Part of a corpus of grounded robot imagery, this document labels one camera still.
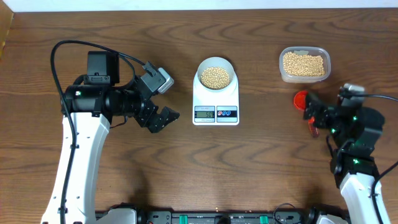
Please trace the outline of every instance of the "white scale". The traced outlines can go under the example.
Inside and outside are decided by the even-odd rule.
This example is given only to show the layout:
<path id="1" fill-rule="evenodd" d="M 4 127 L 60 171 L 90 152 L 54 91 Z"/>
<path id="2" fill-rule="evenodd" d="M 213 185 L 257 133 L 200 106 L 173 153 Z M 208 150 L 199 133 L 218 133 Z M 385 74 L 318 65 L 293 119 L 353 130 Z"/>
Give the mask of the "white scale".
<path id="1" fill-rule="evenodd" d="M 230 83 L 221 90 L 205 87 L 200 76 L 209 67 L 224 68 Z M 238 78 L 232 65 L 225 59 L 211 57 L 198 67 L 193 78 L 192 122 L 194 125 L 238 125 L 239 124 L 239 88 Z"/>

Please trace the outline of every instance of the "green connector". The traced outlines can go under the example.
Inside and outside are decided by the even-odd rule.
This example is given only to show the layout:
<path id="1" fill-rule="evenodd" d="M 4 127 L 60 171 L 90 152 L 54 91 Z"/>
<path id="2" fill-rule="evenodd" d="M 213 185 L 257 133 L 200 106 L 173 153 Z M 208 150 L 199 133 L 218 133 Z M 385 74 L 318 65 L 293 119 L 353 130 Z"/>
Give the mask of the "green connector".
<path id="1" fill-rule="evenodd" d="M 188 224 L 188 215 L 180 215 L 180 224 Z"/>
<path id="2" fill-rule="evenodd" d="M 268 216 L 260 216 L 260 224 L 268 224 Z"/>

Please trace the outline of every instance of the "container of beans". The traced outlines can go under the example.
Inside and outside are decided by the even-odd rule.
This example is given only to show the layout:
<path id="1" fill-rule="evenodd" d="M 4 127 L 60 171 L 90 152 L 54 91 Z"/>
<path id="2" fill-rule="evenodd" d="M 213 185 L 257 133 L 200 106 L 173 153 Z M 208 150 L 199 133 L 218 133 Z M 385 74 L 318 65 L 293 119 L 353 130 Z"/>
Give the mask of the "container of beans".
<path id="1" fill-rule="evenodd" d="M 319 47 L 288 47 L 279 56 L 279 70 L 288 83 L 320 82 L 330 75 L 330 56 Z"/>
<path id="2" fill-rule="evenodd" d="M 225 89 L 236 78 L 231 63 L 220 57 L 204 60 L 198 67 L 200 83 L 211 91 Z"/>

